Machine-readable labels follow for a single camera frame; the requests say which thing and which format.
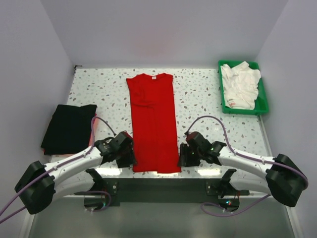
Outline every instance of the gray floor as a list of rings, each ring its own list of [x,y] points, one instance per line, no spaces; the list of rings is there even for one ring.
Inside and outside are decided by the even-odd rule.
[[[245,198],[240,208],[253,202]],[[85,212],[83,198],[63,198],[35,216],[30,238],[293,238],[283,205],[267,199],[232,218],[203,213],[199,204],[122,203]]]

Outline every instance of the black folded cloth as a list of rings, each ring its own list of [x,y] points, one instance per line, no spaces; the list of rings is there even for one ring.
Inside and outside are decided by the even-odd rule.
[[[86,149],[96,109],[97,105],[58,105],[41,144],[44,154],[75,154]]]

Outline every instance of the white patterned tablecloth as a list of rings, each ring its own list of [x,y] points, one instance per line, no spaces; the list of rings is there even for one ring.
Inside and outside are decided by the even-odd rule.
[[[126,130],[131,136],[131,107],[126,78],[146,73],[168,73],[174,76],[173,87],[177,121],[178,147],[185,142],[184,132],[194,119],[203,115],[220,118],[228,132],[231,144],[240,150],[267,155],[261,125],[256,116],[223,114],[220,86],[216,69],[171,68],[78,68],[69,93],[68,105],[96,104],[97,115],[107,120],[116,132]],[[224,141],[221,126],[212,119],[198,121],[191,131],[199,131],[206,139]],[[96,139],[112,135],[99,122]],[[62,159],[53,156],[52,162]],[[109,178],[220,178],[228,167],[211,165],[202,161],[199,167],[182,168],[181,173],[134,173],[132,168],[119,169],[116,162],[105,163],[98,168],[103,177]]]

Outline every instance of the gray wall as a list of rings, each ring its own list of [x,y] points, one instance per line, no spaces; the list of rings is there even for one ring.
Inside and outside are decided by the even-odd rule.
[[[271,109],[264,119],[272,150],[289,155],[311,182],[296,206],[307,238],[317,232],[316,9],[316,0],[290,0],[257,58]]]
[[[287,0],[41,0],[74,64],[254,60]]]
[[[0,207],[15,194],[27,166],[41,159],[46,126],[71,85],[72,64],[39,0],[2,0],[0,7]],[[17,201],[5,215],[22,207]],[[18,236],[25,212],[0,225]]]

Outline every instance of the red garment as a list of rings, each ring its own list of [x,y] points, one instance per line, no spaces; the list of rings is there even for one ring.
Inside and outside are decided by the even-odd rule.
[[[127,78],[130,91],[134,172],[181,172],[178,162],[173,76]]]

